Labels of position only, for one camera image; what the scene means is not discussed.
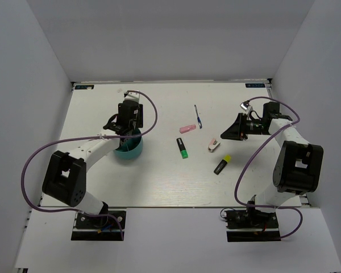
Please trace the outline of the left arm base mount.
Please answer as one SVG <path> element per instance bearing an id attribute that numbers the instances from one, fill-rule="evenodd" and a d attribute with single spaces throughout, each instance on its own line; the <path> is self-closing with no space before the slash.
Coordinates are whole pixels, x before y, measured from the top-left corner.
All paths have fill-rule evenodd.
<path id="1" fill-rule="evenodd" d="M 125 233 L 126 211 L 110 210 L 112 217 L 87 217 L 83 213 L 77 213 L 74 219 L 71 240 L 72 241 L 123 241 L 117 221 Z"/>

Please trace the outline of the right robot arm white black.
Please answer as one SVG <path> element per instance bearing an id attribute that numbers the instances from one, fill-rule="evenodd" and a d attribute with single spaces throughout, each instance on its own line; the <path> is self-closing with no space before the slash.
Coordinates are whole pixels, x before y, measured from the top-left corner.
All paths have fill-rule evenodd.
<path id="1" fill-rule="evenodd" d="M 289 199 L 317 189 L 323 148 L 301 136 L 294 126 L 296 122 L 280 112 L 279 102 L 265 103 L 261 117 L 253 117 L 249 101 L 244 101 L 241 108 L 243 112 L 221 134 L 222 139 L 243 141 L 249 135 L 267 135 L 280 146 L 272 182 L 245 205 L 243 218 L 257 227 Z"/>

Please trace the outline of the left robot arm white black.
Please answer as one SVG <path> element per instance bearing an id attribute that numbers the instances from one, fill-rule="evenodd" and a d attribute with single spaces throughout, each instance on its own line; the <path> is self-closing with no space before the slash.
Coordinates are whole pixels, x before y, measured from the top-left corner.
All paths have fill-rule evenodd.
<path id="1" fill-rule="evenodd" d="M 52 154 L 42 185 L 42 192 L 52 198 L 89 214 L 89 220 L 102 227 L 109 220 L 108 205 L 86 190 L 86 174 L 107 154 L 125 152 L 130 158 L 141 153 L 143 105 L 124 100 L 118 104 L 118 112 L 103 126 L 99 138 L 89 140 L 69 151 Z"/>

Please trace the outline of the blue pen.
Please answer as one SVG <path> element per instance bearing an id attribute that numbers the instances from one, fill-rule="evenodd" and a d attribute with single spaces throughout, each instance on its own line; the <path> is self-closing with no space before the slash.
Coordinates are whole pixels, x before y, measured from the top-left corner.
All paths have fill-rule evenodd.
<path id="1" fill-rule="evenodd" d="M 194 105 L 194 108 L 195 108 L 195 112 L 196 112 L 196 116 L 197 116 L 197 122 L 198 122 L 198 126 L 200 129 L 202 129 L 202 121 L 200 119 L 200 116 L 199 116 L 199 113 L 198 113 L 198 109 L 197 109 L 197 105 L 195 104 Z"/>

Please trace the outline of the pink eraser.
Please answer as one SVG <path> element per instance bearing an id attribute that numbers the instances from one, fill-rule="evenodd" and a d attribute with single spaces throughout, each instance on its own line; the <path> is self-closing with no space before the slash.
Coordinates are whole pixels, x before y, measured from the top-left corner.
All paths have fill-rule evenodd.
<path id="1" fill-rule="evenodd" d="M 188 126 L 181 127 L 179 129 L 179 132 L 181 134 L 184 134 L 184 133 L 188 133 L 188 132 L 195 130 L 195 129 L 196 129 L 196 125 L 188 125 Z"/>

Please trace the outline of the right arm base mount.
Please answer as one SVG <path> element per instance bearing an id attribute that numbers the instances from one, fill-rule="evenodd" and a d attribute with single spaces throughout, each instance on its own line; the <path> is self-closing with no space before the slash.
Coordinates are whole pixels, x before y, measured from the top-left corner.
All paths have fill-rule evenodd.
<path id="1" fill-rule="evenodd" d="M 224 208 L 220 217 L 226 223 L 227 242 L 281 241 L 276 213 L 263 213 L 255 208 Z"/>

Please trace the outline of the green cap black highlighter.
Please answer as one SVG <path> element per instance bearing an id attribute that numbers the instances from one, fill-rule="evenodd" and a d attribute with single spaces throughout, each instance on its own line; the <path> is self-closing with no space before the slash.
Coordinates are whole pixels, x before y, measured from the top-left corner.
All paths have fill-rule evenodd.
<path id="1" fill-rule="evenodd" d="M 177 138 L 176 141 L 177 141 L 177 145 L 178 145 L 178 148 L 180 150 L 182 158 L 183 159 L 188 158 L 188 152 L 185 148 L 183 140 L 181 138 Z"/>

